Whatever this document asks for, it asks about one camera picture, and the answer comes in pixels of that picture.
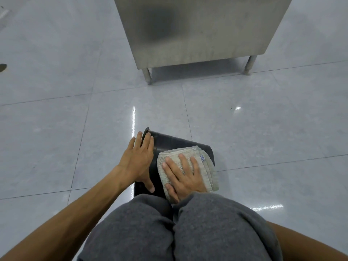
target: white towel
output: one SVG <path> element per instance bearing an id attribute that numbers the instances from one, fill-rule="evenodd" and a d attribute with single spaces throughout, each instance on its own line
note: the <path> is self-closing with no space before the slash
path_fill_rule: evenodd
<path id="1" fill-rule="evenodd" d="M 166 195 L 166 198 L 169 201 L 171 201 L 171 198 L 168 194 L 167 189 L 165 188 L 165 184 L 167 184 L 167 183 L 172 184 L 172 183 L 170 182 L 166 173 L 164 172 L 164 170 L 162 168 L 162 163 L 165 162 L 166 157 L 169 157 L 173 160 L 173 162 L 176 165 L 178 165 L 181 172 L 183 174 L 185 174 L 184 170 L 182 168 L 182 165 L 181 165 L 181 161 L 178 157 L 179 154 L 183 154 L 186 157 L 192 171 L 193 171 L 193 165 L 190 161 L 190 157 L 196 158 L 196 160 L 198 162 L 199 169 L 200 169 L 200 173 L 202 175 L 204 185 L 207 189 L 207 192 L 212 192 L 212 191 L 216 191 L 219 189 L 219 181 L 218 181 L 218 176 L 217 176 L 214 164 L 213 164 L 212 160 L 210 159 L 210 157 L 208 156 L 208 154 L 204 150 L 202 150 L 198 146 L 168 150 L 168 151 L 159 153 L 158 158 L 157 158 L 157 168 L 158 168 L 159 176 L 160 176 L 161 181 L 162 181 L 164 193 Z"/>

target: black trash can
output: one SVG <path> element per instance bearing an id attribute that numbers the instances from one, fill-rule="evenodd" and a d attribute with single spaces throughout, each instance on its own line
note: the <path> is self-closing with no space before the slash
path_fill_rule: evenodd
<path id="1" fill-rule="evenodd" d="M 144 140 L 145 134 L 147 132 L 151 133 L 151 136 L 154 137 L 154 159 L 151 162 L 150 165 L 150 179 L 152 183 L 154 184 L 155 187 L 155 192 L 150 193 L 147 188 L 145 188 L 145 185 L 142 182 L 135 182 L 134 185 L 134 196 L 137 196 L 139 194 L 145 193 L 145 194 L 152 194 L 158 197 L 166 198 L 164 191 L 163 191 L 163 186 L 161 179 L 158 174 L 158 169 L 157 169 L 157 158 L 159 153 L 172 150 L 172 149 L 177 149 L 177 148 L 188 148 L 191 146 L 198 145 L 201 149 L 203 149 L 209 157 L 211 158 L 213 164 L 215 165 L 214 161 L 214 154 L 210 146 L 208 145 L 203 145 L 199 144 L 193 141 L 169 136 L 169 135 L 164 135 L 158 132 L 150 131 L 150 129 L 147 127 L 146 130 L 144 131 L 142 140 Z"/>

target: leg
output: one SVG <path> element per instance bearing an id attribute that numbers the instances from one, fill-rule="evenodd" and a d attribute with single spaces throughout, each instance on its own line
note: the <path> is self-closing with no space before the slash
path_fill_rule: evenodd
<path id="1" fill-rule="evenodd" d="M 249 71 L 251 70 L 251 68 L 253 67 L 255 60 L 256 60 L 257 55 L 254 56 L 250 56 L 248 59 L 248 62 L 245 65 L 245 69 L 244 69 L 244 73 L 245 75 L 250 75 L 251 73 L 249 73 Z"/>
<path id="2" fill-rule="evenodd" d="M 173 260 L 172 218 L 166 199 L 136 196 L 92 230 L 79 260 Z"/>
<path id="3" fill-rule="evenodd" d="M 144 77 L 148 85 L 152 83 L 151 75 L 149 69 L 142 69 Z"/>
<path id="4" fill-rule="evenodd" d="M 178 218 L 173 228 L 178 260 L 282 260 L 266 221 L 235 201 L 193 193 L 173 206 L 173 212 Z"/>

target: finger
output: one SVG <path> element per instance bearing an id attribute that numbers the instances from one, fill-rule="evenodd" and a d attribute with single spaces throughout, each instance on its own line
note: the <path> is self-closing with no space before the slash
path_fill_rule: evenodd
<path id="1" fill-rule="evenodd" d="M 171 196 L 175 200 L 175 203 L 178 203 L 179 202 L 179 197 L 178 197 L 174 187 L 171 184 L 169 184 L 169 183 L 165 184 L 164 187 L 166 187 L 169 196 Z"/>
<path id="2" fill-rule="evenodd" d="M 150 137 L 150 143 L 149 143 L 148 151 L 152 152 L 152 153 L 154 152 L 154 137 L 153 136 Z"/>
<path id="3" fill-rule="evenodd" d="M 132 139 L 129 141 L 127 149 L 133 149 L 135 142 L 135 137 L 132 137 Z"/>
<path id="4" fill-rule="evenodd" d="M 152 183 L 150 178 L 147 178 L 146 180 L 144 180 L 143 183 L 149 192 L 154 193 L 154 184 Z"/>
<path id="5" fill-rule="evenodd" d="M 168 179 L 172 182 L 172 184 L 174 185 L 174 187 L 177 187 L 177 185 L 179 184 L 179 180 L 176 178 L 176 176 L 173 174 L 171 168 L 167 165 L 167 163 L 163 163 L 162 164 L 162 168 L 164 170 L 164 172 L 166 173 Z"/>
<path id="6" fill-rule="evenodd" d="M 165 159 L 167 165 L 170 167 L 173 174 L 176 176 L 178 180 L 182 180 L 184 178 L 184 174 L 182 174 L 181 169 L 172 161 L 170 158 L 166 157 Z"/>
<path id="7" fill-rule="evenodd" d="M 147 149 L 149 147 L 150 136 L 151 136 L 151 134 L 149 132 L 147 132 L 145 135 L 145 138 L 143 140 L 143 144 L 141 145 L 141 149 Z"/>
<path id="8" fill-rule="evenodd" d="M 194 175 L 200 176 L 200 169 L 197 160 L 195 159 L 195 157 L 191 157 L 190 160 L 192 162 L 192 165 L 194 166 Z"/>
<path id="9" fill-rule="evenodd" d="M 142 136 L 143 136 L 143 133 L 139 131 L 138 134 L 136 135 L 136 140 L 134 144 L 135 148 L 140 148 Z"/>
<path id="10" fill-rule="evenodd" d="M 187 158 L 183 154 L 179 154 L 179 158 L 182 164 L 182 168 L 184 169 L 186 176 L 192 176 L 192 170 L 190 168 L 189 162 L 187 161 Z"/>

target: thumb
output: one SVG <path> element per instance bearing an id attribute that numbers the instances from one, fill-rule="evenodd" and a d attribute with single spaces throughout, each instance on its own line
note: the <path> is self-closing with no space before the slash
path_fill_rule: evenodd
<path id="1" fill-rule="evenodd" d="M 171 184 L 169 184 L 169 183 L 165 184 L 164 187 L 166 187 L 169 196 L 171 196 L 175 200 L 175 202 L 178 203 L 179 202 L 179 197 L 178 197 L 174 187 Z"/>
<path id="2" fill-rule="evenodd" d="M 153 185 L 152 181 L 150 180 L 150 177 L 143 180 L 143 183 L 149 192 L 154 193 L 154 185 Z"/>

